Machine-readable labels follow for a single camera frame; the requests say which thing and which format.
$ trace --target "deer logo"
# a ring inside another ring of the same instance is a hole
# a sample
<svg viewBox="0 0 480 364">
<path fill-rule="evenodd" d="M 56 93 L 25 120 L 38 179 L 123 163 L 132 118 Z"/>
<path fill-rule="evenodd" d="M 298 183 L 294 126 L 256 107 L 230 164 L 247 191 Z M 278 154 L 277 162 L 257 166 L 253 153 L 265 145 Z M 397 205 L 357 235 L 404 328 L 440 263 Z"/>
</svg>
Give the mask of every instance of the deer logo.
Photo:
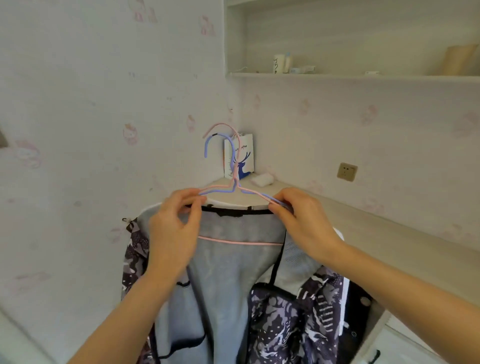
<svg viewBox="0 0 480 364">
<path fill-rule="evenodd" d="M 243 177 L 247 177 L 251 172 L 244 172 L 243 171 L 243 167 L 245 167 L 245 161 L 247 160 L 247 158 L 249 157 L 251 153 L 248 152 L 247 155 L 245 156 L 245 158 L 242 160 L 242 162 L 239 162 L 239 180 L 241 180 Z"/>
</svg>

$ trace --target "white cabinet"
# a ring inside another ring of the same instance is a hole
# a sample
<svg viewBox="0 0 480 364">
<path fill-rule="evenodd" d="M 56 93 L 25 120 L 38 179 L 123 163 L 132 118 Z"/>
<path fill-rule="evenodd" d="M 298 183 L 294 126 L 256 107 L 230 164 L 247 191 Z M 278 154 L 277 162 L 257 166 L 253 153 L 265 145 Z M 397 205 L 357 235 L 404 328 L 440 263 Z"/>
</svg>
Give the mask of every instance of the white cabinet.
<svg viewBox="0 0 480 364">
<path fill-rule="evenodd" d="M 480 0 L 224 1 L 228 73 L 271 74 L 290 52 L 323 75 L 421 77 L 438 74 L 447 47 L 480 43 Z M 466 74 L 480 74 L 480 49 Z"/>
<path fill-rule="evenodd" d="M 438 355 L 388 326 L 385 326 L 377 336 L 363 362 L 374 364 L 446 364 Z"/>
</svg>

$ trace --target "white paper bag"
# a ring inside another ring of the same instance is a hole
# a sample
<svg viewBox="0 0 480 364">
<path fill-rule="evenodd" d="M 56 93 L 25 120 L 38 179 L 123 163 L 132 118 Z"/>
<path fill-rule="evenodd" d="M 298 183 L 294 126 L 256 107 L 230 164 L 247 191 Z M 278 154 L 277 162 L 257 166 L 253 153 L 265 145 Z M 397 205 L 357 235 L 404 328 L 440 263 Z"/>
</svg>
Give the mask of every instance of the white paper bag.
<svg viewBox="0 0 480 364">
<path fill-rule="evenodd" d="M 253 134 L 240 134 L 240 160 L 239 162 L 239 178 L 242 179 L 243 177 L 248 176 L 250 173 L 254 171 L 254 164 L 253 164 Z M 233 145 L 235 146 L 235 156 L 237 155 L 237 150 L 239 148 L 239 141 L 237 138 L 233 139 Z M 232 169 L 230 168 L 230 159 L 232 157 L 232 146 L 228 139 L 224 141 L 224 148 L 223 148 L 223 170 L 225 172 L 225 178 L 231 180 L 232 176 Z"/>
</svg>

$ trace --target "box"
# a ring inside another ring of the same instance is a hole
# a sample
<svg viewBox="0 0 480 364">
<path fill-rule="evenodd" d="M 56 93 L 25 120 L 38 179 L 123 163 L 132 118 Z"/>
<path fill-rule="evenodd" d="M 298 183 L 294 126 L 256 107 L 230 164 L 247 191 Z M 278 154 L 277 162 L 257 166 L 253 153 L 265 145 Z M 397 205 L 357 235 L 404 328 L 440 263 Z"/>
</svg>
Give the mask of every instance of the box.
<svg viewBox="0 0 480 364">
<path fill-rule="evenodd" d="M 235 146 L 235 155 L 237 155 L 237 150 L 239 148 L 239 141 L 235 136 L 232 137 L 233 145 Z M 240 160 L 239 160 L 239 178 L 247 177 L 250 173 L 254 171 L 253 163 L 253 134 L 240 134 Z M 230 168 L 230 159 L 232 156 L 232 146 L 228 139 L 224 141 L 223 148 L 223 170 L 225 178 L 231 180 L 232 170 Z"/>
</svg>

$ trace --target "wallpaper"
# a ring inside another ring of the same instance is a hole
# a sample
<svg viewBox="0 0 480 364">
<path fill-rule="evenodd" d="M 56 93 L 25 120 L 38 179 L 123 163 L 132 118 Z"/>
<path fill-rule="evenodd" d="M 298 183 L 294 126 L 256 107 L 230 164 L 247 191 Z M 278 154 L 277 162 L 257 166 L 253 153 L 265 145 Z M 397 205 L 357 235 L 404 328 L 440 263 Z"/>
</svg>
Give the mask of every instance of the wallpaper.
<svg viewBox="0 0 480 364">
<path fill-rule="evenodd" d="M 480 250 L 479 97 L 469 83 L 248 79 L 242 126 L 258 171 Z"/>
<path fill-rule="evenodd" d="M 120 301 L 123 218 L 223 176 L 220 0 L 0 4 L 0 305 L 66 362 Z"/>
</svg>

